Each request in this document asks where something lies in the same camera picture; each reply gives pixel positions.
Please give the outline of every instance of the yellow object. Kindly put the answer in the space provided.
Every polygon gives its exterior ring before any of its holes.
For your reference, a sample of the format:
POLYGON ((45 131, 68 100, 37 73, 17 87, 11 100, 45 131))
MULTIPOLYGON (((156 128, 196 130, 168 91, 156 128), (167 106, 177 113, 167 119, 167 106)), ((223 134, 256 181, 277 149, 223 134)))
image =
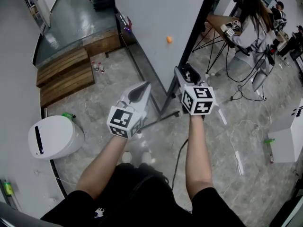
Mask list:
POLYGON ((4 189, 5 189, 6 195, 13 195, 14 194, 13 189, 11 188, 10 183, 5 182, 3 185, 4 185, 4 189))
POLYGON ((166 37, 167 43, 171 44, 172 43, 172 38, 170 36, 166 37))

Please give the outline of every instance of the white box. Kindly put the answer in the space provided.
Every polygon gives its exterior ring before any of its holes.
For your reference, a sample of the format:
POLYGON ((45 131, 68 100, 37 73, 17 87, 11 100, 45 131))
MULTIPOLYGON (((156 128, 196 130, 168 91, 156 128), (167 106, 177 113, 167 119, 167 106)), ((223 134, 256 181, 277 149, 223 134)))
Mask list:
POLYGON ((210 114, 215 102, 214 90, 212 87, 185 86, 181 102, 190 115, 210 114))
POLYGON ((303 100, 297 100, 274 121, 268 132, 274 162, 296 162, 303 146, 303 100))
POLYGON ((125 108, 112 106, 107 126, 111 134, 130 139, 142 127, 141 115, 125 108))

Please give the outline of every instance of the person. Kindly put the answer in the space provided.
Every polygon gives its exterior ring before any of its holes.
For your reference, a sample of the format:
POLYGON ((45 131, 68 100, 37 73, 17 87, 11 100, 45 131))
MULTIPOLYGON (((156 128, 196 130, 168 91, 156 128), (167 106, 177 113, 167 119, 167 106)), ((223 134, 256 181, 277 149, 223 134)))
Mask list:
POLYGON ((298 33, 292 33, 287 45, 277 55, 284 57, 290 50, 300 49, 303 46, 303 27, 299 25, 298 30, 298 33))
POLYGON ((273 25, 272 29, 275 29, 276 26, 278 26, 278 24, 280 22, 282 22, 282 19, 285 18, 286 19, 286 14, 283 12, 284 9, 284 4, 281 1, 276 0, 276 7, 272 7, 270 8, 266 8, 269 17, 270 17, 270 21, 273 25))
POLYGON ((65 226, 199 224, 244 226, 214 188, 203 119, 190 116, 186 189, 192 214, 181 208, 165 177, 148 167, 116 166, 127 140, 114 136, 82 173, 76 190, 41 220, 65 226))
MULTIPOLYGON (((238 46, 235 56, 227 65, 228 76, 233 80, 239 80, 241 76, 244 79, 252 74, 253 69, 265 66, 266 63, 262 62, 267 61, 264 52, 273 41, 270 18, 261 0, 242 0, 240 22, 242 34, 230 38, 238 46)), ((208 77, 207 82, 214 89, 228 83, 226 68, 208 77)))

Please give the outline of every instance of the white pillar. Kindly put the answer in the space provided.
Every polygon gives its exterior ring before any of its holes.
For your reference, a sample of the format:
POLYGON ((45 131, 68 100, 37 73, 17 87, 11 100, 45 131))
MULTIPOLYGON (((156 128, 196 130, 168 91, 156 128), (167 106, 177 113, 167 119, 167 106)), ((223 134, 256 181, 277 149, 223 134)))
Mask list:
POLYGON ((229 16, 235 5, 236 3, 233 0, 220 0, 214 14, 229 16))

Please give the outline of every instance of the orange ball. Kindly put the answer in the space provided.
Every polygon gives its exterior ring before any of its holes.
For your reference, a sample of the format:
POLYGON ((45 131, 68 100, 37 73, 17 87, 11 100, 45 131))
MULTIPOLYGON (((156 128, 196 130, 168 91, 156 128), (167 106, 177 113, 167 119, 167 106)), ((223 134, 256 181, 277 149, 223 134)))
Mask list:
POLYGON ((172 43, 172 38, 170 36, 166 37, 167 43, 171 44, 172 43))

